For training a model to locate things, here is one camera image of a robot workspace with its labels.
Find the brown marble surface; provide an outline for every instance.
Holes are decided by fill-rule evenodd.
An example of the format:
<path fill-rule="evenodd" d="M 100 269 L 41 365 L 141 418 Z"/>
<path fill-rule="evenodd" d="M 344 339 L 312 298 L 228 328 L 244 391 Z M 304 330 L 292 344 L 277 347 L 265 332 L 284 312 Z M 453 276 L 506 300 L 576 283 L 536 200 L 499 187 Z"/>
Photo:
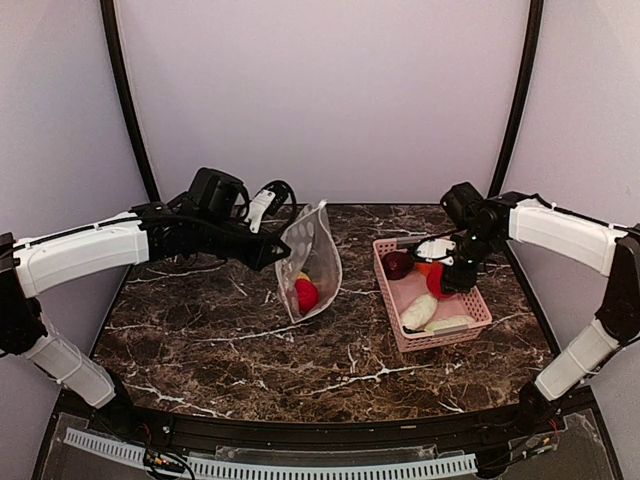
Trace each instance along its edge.
<path fill-rule="evenodd" d="M 411 419 L 515 403 L 551 353 L 511 267 L 478 288 L 494 318 L 478 339 L 398 352 L 372 266 L 379 238 L 438 233 L 437 206 L 329 206 L 344 269 L 325 312 L 292 325 L 273 267 L 213 257 L 137 266 L 96 348 L 137 405 L 244 420 Z"/>

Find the clear plastic bag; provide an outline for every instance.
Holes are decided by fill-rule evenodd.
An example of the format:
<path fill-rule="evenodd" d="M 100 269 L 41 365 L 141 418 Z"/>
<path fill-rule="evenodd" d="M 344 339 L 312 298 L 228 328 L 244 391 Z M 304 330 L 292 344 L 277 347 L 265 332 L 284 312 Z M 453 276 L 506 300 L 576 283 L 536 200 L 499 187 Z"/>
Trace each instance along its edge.
<path fill-rule="evenodd" d="M 291 255 L 276 262 L 278 296 L 293 323 L 325 310 L 342 284 L 342 263 L 331 236 L 326 204 L 323 200 L 317 207 L 307 205 L 282 235 L 282 240 L 291 247 Z M 305 315 L 300 313 L 294 287 L 303 270 L 319 292 L 317 305 Z"/>

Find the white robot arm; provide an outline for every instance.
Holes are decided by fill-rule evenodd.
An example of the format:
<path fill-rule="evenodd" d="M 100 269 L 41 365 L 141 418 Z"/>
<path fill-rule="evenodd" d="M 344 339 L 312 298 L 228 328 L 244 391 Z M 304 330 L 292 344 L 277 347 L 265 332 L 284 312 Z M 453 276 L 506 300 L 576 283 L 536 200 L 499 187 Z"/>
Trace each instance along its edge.
<path fill-rule="evenodd" d="M 565 393 L 640 332 L 640 231 L 559 208 L 539 195 L 509 192 L 484 199 L 469 183 L 454 186 L 441 205 L 465 233 L 450 240 L 426 239 L 413 254 L 444 263 L 440 287 L 445 294 L 468 292 L 478 265 L 505 240 L 544 247 L 609 277 L 591 323 L 521 390 L 517 426 L 530 432 L 546 421 Z"/>
<path fill-rule="evenodd" d="M 239 196 L 245 205 L 232 216 Z M 287 197 L 293 208 L 277 232 L 260 232 L 262 216 L 275 214 Z M 249 202 L 235 177 L 201 169 L 188 192 L 168 205 L 141 205 L 92 225 L 14 241 L 0 236 L 0 351 L 23 355 L 96 409 L 119 393 L 115 375 L 84 355 L 55 329 L 35 299 L 46 290 L 123 265 L 197 252 L 236 258 L 261 270 L 289 255 L 281 231 L 296 215 L 295 195 L 271 182 Z M 126 403 L 128 398 L 121 399 Z"/>

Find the plastic basket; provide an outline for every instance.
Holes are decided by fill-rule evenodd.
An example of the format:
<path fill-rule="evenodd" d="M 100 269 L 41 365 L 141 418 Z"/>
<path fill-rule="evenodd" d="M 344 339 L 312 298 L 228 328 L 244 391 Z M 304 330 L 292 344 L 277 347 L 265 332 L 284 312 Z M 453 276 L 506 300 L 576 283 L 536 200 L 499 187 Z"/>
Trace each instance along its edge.
<path fill-rule="evenodd" d="M 381 259 L 385 254 L 403 250 L 403 246 L 415 244 L 421 238 L 425 237 L 389 238 L 373 242 L 376 277 L 389 313 L 393 334 L 401 352 L 413 352 L 473 340 L 487 325 L 491 324 L 492 320 L 491 312 L 478 289 L 474 287 L 468 294 L 458 294 L 447 300 L 440 300 L 432 317 L 433 320 L 437 320 L 454 315 L 468 315 L 475 320 L 473 325 L 452 327 L 436 332 L 405 332 L 400 323 L 400 315 L 418 296 L 428 291 L 426 279 L 419 271 L 414 270 L 402 280 L 389 282 L 384 274 Z"/>

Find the red pepper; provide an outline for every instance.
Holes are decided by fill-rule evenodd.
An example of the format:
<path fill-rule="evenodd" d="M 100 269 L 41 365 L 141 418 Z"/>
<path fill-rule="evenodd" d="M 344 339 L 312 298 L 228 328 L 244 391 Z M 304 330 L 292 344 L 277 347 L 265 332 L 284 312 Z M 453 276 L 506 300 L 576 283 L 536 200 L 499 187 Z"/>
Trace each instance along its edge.
<path fill-rule="evenodd" d="M 295 283 L 296 292 L 298 292 L 298 306 L 300 313 L 306 315 L 313 307 L 318 304 L 320 293 L 316 286 L 309 280 L 299 278 Z"/>
<path fill-rule="evenodd" d="M 440 262 L 434 262 L 431 270 L 429 270 L 429 274 L 427 275 L 427 288 L 438 300 L 443 300 L 452 296 L 442 293 L 442 285 L 440 284 L 440 281 L 442 280 L 443 272 L 444 265 Z"/>

